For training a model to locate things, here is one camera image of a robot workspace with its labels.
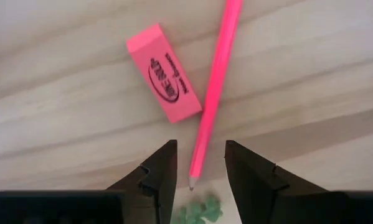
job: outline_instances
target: pencil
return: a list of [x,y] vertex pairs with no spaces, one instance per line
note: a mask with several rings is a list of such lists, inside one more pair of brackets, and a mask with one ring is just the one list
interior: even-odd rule
[[207,93],[205,94],[202,119],[199,132],[197,134],[196,145],[193,151],[191,167],[189,170],[190,190],[193,190],[202,172],[205,154],[218,110],[222,85],[224,83],[225,74],[229,63],[230,51],[232,49],[241,8],[242,0],[226,1],[219,37],[215,47],[215,55],[212,61],[209,85],[207,88]]

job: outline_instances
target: wood grain surface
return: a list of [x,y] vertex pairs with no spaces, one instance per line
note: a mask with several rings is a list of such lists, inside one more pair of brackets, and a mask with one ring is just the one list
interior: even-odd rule
[[104,189],[178,139],[176,206],[214,191],[224,143],[327,189],[373,189],[373,0],[245,0],[204,176],[200,116],[170,124],[126,51],[160,22],[204,99],[224,1],[0,0],[0,189]]

